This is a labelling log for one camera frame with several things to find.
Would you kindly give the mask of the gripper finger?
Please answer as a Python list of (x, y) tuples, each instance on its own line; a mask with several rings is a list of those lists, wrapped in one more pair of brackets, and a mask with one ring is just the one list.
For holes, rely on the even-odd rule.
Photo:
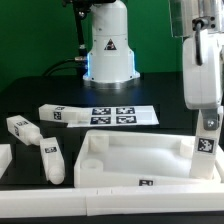
[(200, 111), (202, 128), (206, 131), (216, 131), (221, 127), (223, 108), (202, 109)]

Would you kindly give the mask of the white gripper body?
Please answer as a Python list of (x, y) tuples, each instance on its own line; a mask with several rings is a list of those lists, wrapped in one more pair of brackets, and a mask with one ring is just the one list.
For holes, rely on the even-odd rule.
[(193, 20), (193, 34), (183, 42), (184, 99), (189, 109), (221, 105), (224, 34), (210, 33), (208, 19)]

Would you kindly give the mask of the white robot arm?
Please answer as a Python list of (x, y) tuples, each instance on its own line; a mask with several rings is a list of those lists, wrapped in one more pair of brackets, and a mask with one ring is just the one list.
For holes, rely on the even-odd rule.
[[(224, 0), (168, 0), (171, 30), (182, 37), (186, 106), (201, 112), (203, 128), (221, 125)], [(87, 54), (87, 85), (119, 88), (140, 77), (128, 46), (127, 8), (121, 0), (94, 0), (93, 45)]]

